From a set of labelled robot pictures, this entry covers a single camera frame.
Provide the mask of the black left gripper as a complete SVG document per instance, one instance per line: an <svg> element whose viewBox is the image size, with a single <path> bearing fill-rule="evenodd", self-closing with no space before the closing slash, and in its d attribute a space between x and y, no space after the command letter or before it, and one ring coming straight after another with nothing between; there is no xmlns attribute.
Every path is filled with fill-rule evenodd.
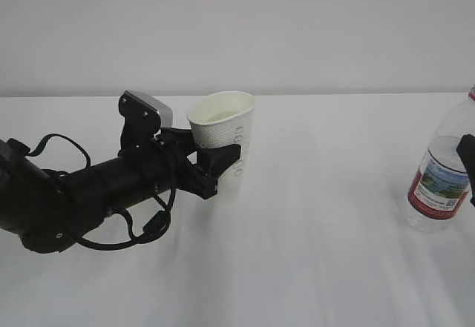
<svg viewBox="0 0 475 327"><path fill-rule="evenodd" d="M185 191L201 199L217 194L217 181L240 158L241 147L199 148L191 130L162 128L154 137L154 148L164 161L161 177L154 183L154 195Z"/></svg>

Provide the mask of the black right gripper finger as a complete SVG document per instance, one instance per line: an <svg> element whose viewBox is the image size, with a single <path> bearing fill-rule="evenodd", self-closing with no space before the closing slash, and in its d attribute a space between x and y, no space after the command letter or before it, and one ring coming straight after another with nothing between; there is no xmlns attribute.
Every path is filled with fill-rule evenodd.
<svg viewBox="0 0 475 327"><path fill-rule="evenodd" d="M465 167L471 185L471 204L475 206L475 137L465 134L456 147L456 152Z"/></svg>

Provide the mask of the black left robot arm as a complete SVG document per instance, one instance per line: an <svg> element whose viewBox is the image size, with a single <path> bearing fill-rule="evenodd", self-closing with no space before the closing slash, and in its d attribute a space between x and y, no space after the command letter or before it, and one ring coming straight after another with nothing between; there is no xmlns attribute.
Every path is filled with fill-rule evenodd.
<svg viewBox="0 0 475 327"><path fill-rule="evenodd" d="M171 224L177 192L213 197L220 176L240 154L237 145L199 148L191 131L166 128L143 142L128 143L114 159L65 172L32 163L47 143L43 139L34 149L15 139L1 143L1 229L40 254L72 245L118 251L158 240ZM140 234L129 231L128 239L118 243L87 238L113 215L132 226L129 208L148 199L159 210Z"/></svg>

